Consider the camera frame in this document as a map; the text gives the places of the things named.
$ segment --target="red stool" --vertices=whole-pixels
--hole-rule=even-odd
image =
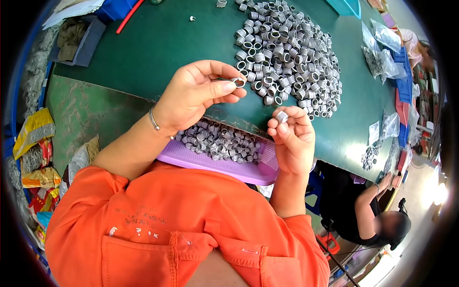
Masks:
[[[324,246],[327,246],[328,247],[328,252],[335,255],[338,253],[338,251],[340,251],[340,246],[338,245],[338,242],[336,242],[336,239],[335,237],[333,236],[333,234],[331,233],[328,233],[327,235],[325,235],[324,237],[320,236],[319,234],[316,235],[316,238],[322,242],[322,244]],[[322,248],[322,246],[320,246],[320,249],[322,249],[322,251],[327,255],[327,260],[330,260],[331,257],[328,255],[327,253],[327,250],[324,250]]]

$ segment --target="red rubber hose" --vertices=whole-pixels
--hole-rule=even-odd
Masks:
[[[121,33],[121,30],[124,28],[126,23],[129,21],[129,19],[132,17],[134,12],[137,10],[137,8],[143,3],[145,0],[139,0],[137,3],[132,7],[132,10],[127,14],[127,16],[124,18],[124,20],[121,22],[121,25],[119,25],[118,30],[116,30],[116,34]]]

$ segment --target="brown cloth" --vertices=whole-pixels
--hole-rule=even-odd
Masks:
[[[73,61],[81,39],[86,33],[88,24],[75,18],[68,18],[59,28],[57,46],[61,49],[57,54],[59,61]]]

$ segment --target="purple plastic tray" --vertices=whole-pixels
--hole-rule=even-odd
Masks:
[[[207,154],[197,154],[185,147],[182,142],[170,141],[157,159],[187,169],[205,169],[233,176],[243,182],[259,186],[269,186],[276,180],[277,164],[274,142],[257,138],[260,142],[260,164],[212,160]]]

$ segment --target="hand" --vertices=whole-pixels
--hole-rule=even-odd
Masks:
[[[236,103],[245,97],[246,90],[217,78],[237,77],[246,79],[233,66],[218,61],[202,60],[181,67],[153,108],[156,123],[174,134],[194,125],[212,104]]]
[[[279,124],[274,118],[280,111],[288,116]],[[308,174],[314,158],[315,132],[308,115],[299,107],[279,107],[268,121],[268,134],[276,143],[276,157],[280,170],[296,175]]]
[[[391,183],[391,179],[392,179],[392,173],[391,172],[386,174],[386,176],[381,179],[381,181],[379,182],[380,192],[383,192],[384,190],[386,190],[386,188],[389,187],[389,185]]]

